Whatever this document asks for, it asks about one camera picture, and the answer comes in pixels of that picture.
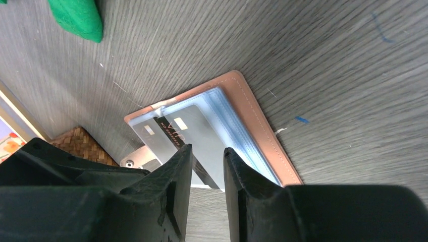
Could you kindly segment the grey VIP credit card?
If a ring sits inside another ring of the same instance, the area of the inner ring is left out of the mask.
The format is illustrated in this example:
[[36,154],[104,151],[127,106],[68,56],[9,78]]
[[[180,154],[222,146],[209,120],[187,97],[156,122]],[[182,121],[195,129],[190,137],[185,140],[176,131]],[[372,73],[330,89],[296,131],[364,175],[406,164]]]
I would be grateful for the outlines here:
[[196,105],[190,105],[155,119],[173,145],[192,146],[195,180],[212,189],[225,188],[221,154],[225,148]]

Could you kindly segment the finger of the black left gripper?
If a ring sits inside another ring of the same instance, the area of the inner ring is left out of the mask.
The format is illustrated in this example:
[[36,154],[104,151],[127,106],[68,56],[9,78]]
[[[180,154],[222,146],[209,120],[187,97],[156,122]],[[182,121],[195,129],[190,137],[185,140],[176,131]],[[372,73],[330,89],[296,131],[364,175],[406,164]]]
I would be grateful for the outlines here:
[[1,186],[94,186],[120,191],[149,173],[82,159],[34,138],[1,163]]

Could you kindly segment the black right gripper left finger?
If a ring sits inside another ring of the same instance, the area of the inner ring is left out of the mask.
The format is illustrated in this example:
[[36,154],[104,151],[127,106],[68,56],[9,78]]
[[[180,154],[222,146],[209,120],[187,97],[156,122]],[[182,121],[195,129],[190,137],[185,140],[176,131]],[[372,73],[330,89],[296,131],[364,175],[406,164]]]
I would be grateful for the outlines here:
[[183,241],[192,146],[120,191],[1,186],[1,241]]

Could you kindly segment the tan leather card holder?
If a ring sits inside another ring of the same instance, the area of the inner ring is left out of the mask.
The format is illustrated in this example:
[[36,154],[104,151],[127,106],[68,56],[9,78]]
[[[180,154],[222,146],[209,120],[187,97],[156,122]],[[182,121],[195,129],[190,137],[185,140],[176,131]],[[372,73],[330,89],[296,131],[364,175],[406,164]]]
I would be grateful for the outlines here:
[[[300,176],[239,71],[230,71],[173,98],[144,107],[125,116],[124,120],[133,130],[132,126],[138,122],[162,117],[193,104],[200,108],[224,143],[224,150],[234,149],[246,164],[277,185],[302,184]],[[152,160],[162,164],[144,144],[124,158],[120,165],[126,168],[142,168]]]

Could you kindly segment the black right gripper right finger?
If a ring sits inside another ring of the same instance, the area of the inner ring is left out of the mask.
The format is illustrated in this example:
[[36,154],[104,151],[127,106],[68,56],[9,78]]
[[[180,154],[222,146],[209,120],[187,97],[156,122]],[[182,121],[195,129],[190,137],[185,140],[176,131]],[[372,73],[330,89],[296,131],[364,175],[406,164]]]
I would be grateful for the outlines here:
[[427,241],[427,208],[389,185],[281,187],[224,150],[231,241]]

